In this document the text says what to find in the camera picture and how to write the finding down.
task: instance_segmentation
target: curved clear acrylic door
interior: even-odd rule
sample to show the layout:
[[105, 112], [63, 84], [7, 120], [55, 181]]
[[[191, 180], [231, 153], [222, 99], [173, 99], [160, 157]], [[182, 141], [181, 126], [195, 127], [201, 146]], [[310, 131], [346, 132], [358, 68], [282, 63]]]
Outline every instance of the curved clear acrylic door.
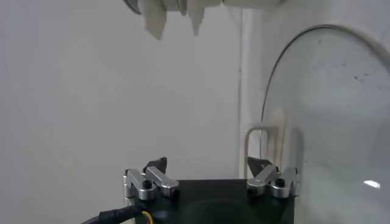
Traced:
[[390, 223], [389, 63], [333, 29], [303, 34], [269, 84], [287, 118], [283, 166], [302, 173], [296, 223]]

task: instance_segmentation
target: black base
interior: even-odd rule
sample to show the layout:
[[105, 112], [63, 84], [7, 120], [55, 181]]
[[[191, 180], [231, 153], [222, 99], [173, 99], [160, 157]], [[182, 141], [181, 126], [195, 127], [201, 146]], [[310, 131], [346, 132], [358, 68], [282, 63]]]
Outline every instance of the black base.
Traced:
[[[294, 198], [276, 199], [269, 194], [249, 198], [246, 180], [180, 180], [176, 199], [136, 201], [156, 224], [294, 223]], [[136, 224], [146, 223], [143, 217]]]

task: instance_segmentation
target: black screw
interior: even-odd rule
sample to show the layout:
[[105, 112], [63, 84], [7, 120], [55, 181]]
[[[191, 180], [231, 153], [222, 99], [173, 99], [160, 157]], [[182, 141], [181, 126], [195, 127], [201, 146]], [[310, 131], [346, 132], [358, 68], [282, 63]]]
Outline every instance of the black screw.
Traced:
[[285, 181], [284, 179], [278, 178], [275, 180], [275, 185], [277, 187], [284, 187], [285, 186]]
[[152, 182], [150, 180], [146, 180], [146, 181], [142, 182], [142, 187], [145, 189], [150, 189], [150, 188], [152, 188]]

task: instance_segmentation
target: white wall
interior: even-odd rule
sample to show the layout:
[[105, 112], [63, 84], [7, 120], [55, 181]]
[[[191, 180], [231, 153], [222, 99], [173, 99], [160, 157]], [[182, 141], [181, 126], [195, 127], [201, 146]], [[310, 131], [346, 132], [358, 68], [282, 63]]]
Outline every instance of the white wall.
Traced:
[[0, 223], [80, 223], [122, 206], [121, 174], [238, 176], [239, 28], [179, 13], [163, 41], [122, 2], [0, 2]]
[[[274, 9], [244, 11], [240, 164], [244, 135], [261, 122], [265, 88], [287, 42], [310, 26], [340, 24], [366, 33], [390, 51], [389, 11], [387, 0], [286, 0]], [[258, 139], [250, 139], [251, 156], [259, 156]]]

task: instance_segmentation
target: metal clamp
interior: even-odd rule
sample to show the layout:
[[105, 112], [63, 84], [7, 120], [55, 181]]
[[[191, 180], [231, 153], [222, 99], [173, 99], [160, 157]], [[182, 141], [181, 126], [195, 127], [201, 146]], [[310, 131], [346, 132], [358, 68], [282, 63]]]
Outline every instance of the metal clamp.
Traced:
[[138, 193], [140, 200], [154, 199], [156, 186], [150, 180], [145, 179], [140, 171], [128, 169], [123, 176], [123, 180], [125, 198], [134, 198]]
[[277, 178], [277, 175], [277, 168], [274, 165], [266, 166], [255, 178], [247, 180], [247, 193], [254, 197], [263, 195], [268, 183]]
[[145, 177], [160, 187], [163, 196], [172, 198], [177, 195], [177, 187], [179, 186], [179, 182], [177, 180], [169, 179], [156, 167], [147, 167], [145, 171]]
[[271, 182], [271, 194], [276, 198], [288, 198], [299, 195], [299, 175], [297, 169], [288, 167], [282, 175]]

